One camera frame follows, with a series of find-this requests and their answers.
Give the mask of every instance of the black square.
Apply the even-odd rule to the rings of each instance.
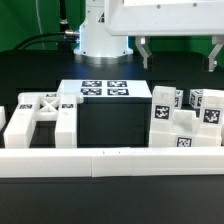
[[[19,109],[32,109],[32,104],[22,104],[20,105]]]
[[[175,97],[175,106],[174,107],[178,107],[179,105],[179,97]]]
[[[201,106],[201,101],[202,101],[202,96],[198,97],[198,102],[197,102],[197,106],[200,107]]]
[[[83,81],[82,86],[83,87],[101,87],[102,81]]]
[[[128,89],[108,89],[108,96],[128,96]]]
[[[220,110],[205,109],[203,122],[209,124],[218,124],[220,120],[220,114]]]
[[[108,87],[127,87],[126,81],[108,81],[107,82]]]
[[[191,104],[195,105],[195,95],[191,94]]]
[[[82,88],[81,92],[85,96],[98,96],[102,95],[102,90],[99,88],[93,88],[93,89],[87,89],[87,88]]]
[[[170,107],[156,105],[155,107],[155,118],[169,120]]]
[[[192,138],[178,137],[177,138],[177,147],[191,147]]]
[[[74,108],[74,104],[62,104],[63,109],[72,109]]]

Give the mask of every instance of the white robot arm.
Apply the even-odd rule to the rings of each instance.
[[[216,45],[209,56],[213,71],[224,44],[223,10],[224,0],[105,0],[105,25],[111,35],[136,36],[145,59],[150,55],[144,46],[147,36],[211,35]]]

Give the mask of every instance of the black table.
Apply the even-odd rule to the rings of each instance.
[[[204,72],[202,61],[203,56],[197,53],[158,52],[153,70],[144,70],[139,56],[129,64],[96,66],[76,63],[71,54],[2,52],[0,105],[5,106],[8,122],[19,93],[56,91],[62,79],[146,80],[151,90],[155,85],[183,89],[184,104],[188,104],[190,89],[224,88],[224,70],[217,67],[214,73]],[[89,106],[94,109],[94,102]],[[142,124],[142,121],[140,130],[145,132],[149,124]],[[49,123],[47,127],[53,130],[54,124]],[[37,135],[33,144],[38,141],[41,139]],[[116,138],[112,146],[128,145],[128,142],[117,142],[117,145],[115,142]],[[130,145],[144,146],[147,139],[142,137],[132,143]],[[4,224],[215,224],[224,220],[223,198],[224,177],[216,175],[1,179],[0,220]]]

